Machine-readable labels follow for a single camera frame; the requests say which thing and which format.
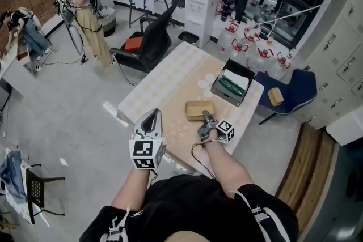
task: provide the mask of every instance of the black shirt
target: black shirt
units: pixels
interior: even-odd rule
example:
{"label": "black shirt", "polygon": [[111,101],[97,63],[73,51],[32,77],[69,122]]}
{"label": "black shirt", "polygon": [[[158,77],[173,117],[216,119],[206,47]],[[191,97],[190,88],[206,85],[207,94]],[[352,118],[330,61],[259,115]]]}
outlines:
{"label": "black shirt", "polygon": [[14,27],[19,26],[19,19],[23,19],[23,21],[25,22],[25,24],[27,24],[29,17],[27,17],[25,14],[22,14],[19,10],[15,10],[11,15],[10,15],[10,21],[7,24],[7,27],[9,29],[9,31],[12,31],[12,29]]}
{"label": "black shirt", "polygon": [[[260,187],[249,184],[238,190],[251,208],[268,207],[284,225],[290,241],[297,241],[298,222],[291,208]],[[117,225],[126,211],[111,206],[101,209],[80,242],[100,242]],[[146,192],[142,211],[131,211],[125,224],[129,242],[164,242],[180,231],[192,231],[210,242],[265,241],[251,209],[242,197],[227,198],[216,180],[205,176],[180,175],[152,185]]]}

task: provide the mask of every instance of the gray floor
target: gray floor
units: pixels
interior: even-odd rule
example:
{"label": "gray floor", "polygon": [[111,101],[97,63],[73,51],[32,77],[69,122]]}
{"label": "gray floor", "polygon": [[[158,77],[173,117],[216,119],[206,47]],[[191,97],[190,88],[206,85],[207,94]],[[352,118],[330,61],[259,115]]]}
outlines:
{"label": "gray floor", "polygon": [[[138,23],[128,29],[127,17],[128,11],[117,7],[116,33],[106,38],[110,47],[120,47],[140,29]],[[180,43],[177,36],[182,29],[170,27],[168,31],[172,50]],[[65,27],[50,39],[57,51],[47,62],[78,58]],[[215,43],[209,42],[205,50],[222,56]],[[46,193],[47,205],[53,210],[64,210],[66,217],[37,216],[31,226],[14,213],[14,221],[21,225],[14,231],[17,242],[78,241],[99,210],[112,201],[132,168],[128,152],[132,128],[124,127],[110,112],[134,87],[125,81],[116,65],[104,68],[89,57],[83,65],[43,66],[37,76],[41,86],[31,97],[12,94],[7,130],[5,108],[0,134],[7,131],[6,141],[19,145],[29,155],[30,164],[41,163],[43,176],[66,177],[65,182],[49,186]],[[124,70],[134,82],[145,76],[132,69]],[[234,157],[247,167],[258,185],[273,194],[288,166],[299,124],[291,117],[276,117],[259,126],[258,122],[267,115],[257,109]],[[175,164],[174,160],[164,159],[159,178],[175,174],[171,173]],[[0,205],[11,210],[3,197]]]}

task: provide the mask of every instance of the hand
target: hand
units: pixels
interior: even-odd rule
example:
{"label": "hand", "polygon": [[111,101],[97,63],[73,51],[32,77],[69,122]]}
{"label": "hand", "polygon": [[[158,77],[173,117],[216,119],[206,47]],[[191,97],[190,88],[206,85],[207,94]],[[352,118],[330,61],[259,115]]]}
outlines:
{"label": "hand", "polygon": [[216,140],[218,139],[218,131],[217,129],[211,129],[209,131],[209,137],[206,139],[207,141],[210,141],[210,140]]}

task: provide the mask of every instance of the woman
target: woman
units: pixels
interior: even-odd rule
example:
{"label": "woman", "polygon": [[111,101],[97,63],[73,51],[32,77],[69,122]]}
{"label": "woman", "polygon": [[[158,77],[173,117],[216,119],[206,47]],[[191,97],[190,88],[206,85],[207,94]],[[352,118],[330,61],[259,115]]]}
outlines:
{"label": "woman", "polygon": [[52,46],[50,42],[35,29],[33,21],[29,20],[29,17],[22,14],[20,11],[16,10],[14,12],[4,12],[0,17],[0,27],[3,23],[7,24],[9,29],[9,40],[6,45],[7,51],[10,50],[10,45],[14,38],[12,30],[19,26],[18,35],[23,34],[25,41],[38,55],[38,61],[44,53],[48,54],[50,52]]}
{"label": "woman", "polygon": [[99,58],[103,66],[112,64],[109,47],[104,39],[102,28],[99,26],[96,16],[92,13],[90,0],[68,1],[76,9],[77,22],[86,36],[93,55]]}

